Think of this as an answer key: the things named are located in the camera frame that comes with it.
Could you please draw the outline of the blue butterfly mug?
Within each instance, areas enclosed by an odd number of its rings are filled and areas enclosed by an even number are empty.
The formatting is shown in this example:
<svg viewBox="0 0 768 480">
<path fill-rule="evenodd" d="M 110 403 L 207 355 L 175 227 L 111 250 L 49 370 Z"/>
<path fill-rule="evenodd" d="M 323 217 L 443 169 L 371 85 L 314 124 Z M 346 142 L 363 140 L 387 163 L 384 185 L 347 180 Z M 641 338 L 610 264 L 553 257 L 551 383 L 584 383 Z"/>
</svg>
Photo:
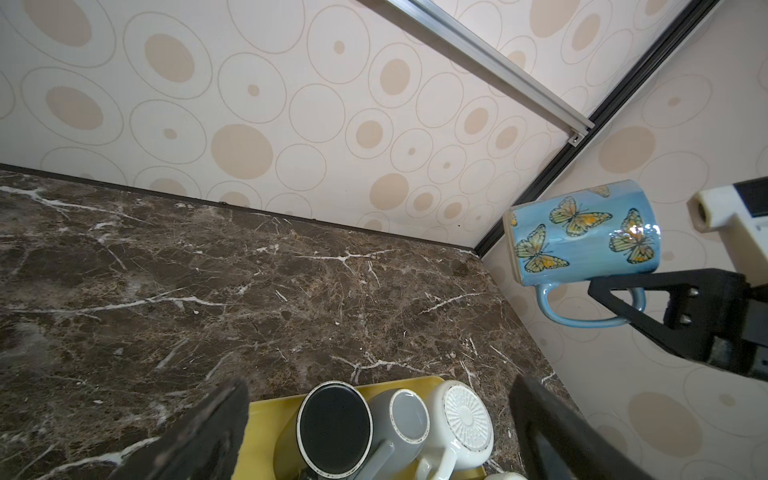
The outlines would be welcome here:
<svg viewBox="0 0 768 480">
<path fill-rule="evenodd" d="M 562 317 L 549 303 L 552 290 L 597 277 L 652 273 L 660 264 L 661 228 L 633 180 L 515 205 L 502 221 L 515 281 L 533 287 L 542 313 L 566 327 L 611 328 L 627 319 Z"/>
</svg>

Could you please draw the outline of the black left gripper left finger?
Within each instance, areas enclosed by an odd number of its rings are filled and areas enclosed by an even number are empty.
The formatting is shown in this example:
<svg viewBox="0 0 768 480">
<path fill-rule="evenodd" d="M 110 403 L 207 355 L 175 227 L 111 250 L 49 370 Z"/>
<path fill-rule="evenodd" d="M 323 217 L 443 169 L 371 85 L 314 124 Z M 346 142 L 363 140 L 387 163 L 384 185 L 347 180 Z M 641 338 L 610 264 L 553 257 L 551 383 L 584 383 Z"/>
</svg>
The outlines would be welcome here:
<svg viewBox="0 0 768 480">
<path fill-rule="evenodd" d="M 132 454 L 112 479 L 230 479 L 248 422 L 249 392 L 230 379 Z"/>
</svg>

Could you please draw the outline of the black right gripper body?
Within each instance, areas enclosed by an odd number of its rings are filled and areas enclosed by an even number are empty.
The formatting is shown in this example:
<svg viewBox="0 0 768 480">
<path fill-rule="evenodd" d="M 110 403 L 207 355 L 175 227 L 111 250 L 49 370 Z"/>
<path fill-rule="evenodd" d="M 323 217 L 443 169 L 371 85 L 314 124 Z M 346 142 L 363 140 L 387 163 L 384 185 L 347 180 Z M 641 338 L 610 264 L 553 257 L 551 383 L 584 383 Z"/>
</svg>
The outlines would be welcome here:
<svg viewBox="0 0 768 480">
<path fill-rule="evenodd" d="M 767 285 L 750 287 L 718 305 L 710 366 L 767 381 Z"/>
</svg>

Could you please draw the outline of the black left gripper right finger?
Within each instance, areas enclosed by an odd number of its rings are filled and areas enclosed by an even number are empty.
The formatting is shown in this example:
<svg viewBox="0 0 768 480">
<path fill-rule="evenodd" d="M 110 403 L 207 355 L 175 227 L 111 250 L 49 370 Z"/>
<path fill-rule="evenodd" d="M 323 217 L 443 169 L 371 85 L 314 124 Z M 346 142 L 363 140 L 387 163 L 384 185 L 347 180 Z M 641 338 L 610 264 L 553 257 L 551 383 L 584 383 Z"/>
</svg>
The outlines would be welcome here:
<svg viewBox="0 0 768 480">
<path fill-rule="evenodd" d="M 509 405 L 529 479 L 648 479 L 536 379 L 519 375 Z"/>
</svg>

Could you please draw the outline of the black mug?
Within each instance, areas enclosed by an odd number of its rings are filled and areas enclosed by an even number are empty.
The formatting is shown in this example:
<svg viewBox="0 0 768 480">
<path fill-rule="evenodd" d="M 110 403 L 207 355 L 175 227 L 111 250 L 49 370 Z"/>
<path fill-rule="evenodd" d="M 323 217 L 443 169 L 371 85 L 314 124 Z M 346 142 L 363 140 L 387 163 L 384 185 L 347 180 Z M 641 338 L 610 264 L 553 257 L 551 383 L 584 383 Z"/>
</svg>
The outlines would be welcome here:
<svg viewBox="0 0 768 480">
<path fill-rule="evenodd" d="M 327 381 L 302 400 L 273 453 L 277 479 L 348 479 L 362 467 L 373 442 L 367 401 L 353 386 Z"/>
</svg>

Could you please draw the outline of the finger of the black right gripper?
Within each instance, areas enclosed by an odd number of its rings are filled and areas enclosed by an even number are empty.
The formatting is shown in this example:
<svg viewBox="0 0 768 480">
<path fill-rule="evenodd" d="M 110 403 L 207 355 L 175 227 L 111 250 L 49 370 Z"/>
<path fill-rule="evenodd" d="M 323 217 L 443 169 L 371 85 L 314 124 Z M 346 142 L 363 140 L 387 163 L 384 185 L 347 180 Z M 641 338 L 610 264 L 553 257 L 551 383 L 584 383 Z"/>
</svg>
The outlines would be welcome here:
<svg viewBox="0 0 768 480">
<path fill-rule="evenodd" d="M 746 289 L 743 275 L 706 268 L 598 277 L 588 294 L 664 352 L 707 360 L 718 305 Z"/>
</svg>

